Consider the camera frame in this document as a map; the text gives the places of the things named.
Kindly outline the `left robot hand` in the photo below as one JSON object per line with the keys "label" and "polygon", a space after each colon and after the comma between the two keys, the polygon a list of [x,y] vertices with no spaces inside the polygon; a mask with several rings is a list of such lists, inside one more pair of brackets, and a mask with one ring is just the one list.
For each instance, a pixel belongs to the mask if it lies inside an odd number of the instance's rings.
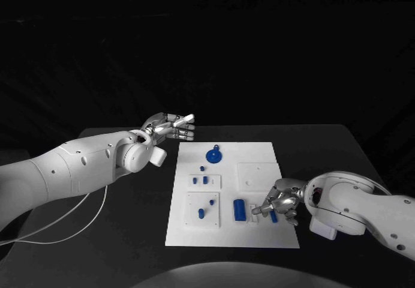
{"label": "left robot hand", "polygon": [[169,113],[154,114],[143,122],[141,130],[152,138],[156,146],[165,139],[192,141],[194,138],[194,115],[174,115]]}

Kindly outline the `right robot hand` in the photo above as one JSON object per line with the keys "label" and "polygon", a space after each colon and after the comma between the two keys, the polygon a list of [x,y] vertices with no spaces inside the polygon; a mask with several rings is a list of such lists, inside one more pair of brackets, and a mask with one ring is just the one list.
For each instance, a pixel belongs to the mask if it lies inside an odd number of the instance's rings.
{"label": "right robot hand", "polygon": [[273,182],[263,203],[250,210],[252,215],[265,218],[270,211],[283,215],[286,222],[296,227],[296,206],[303,202],[303,190],[306,182],[298,179],[280,178]]}

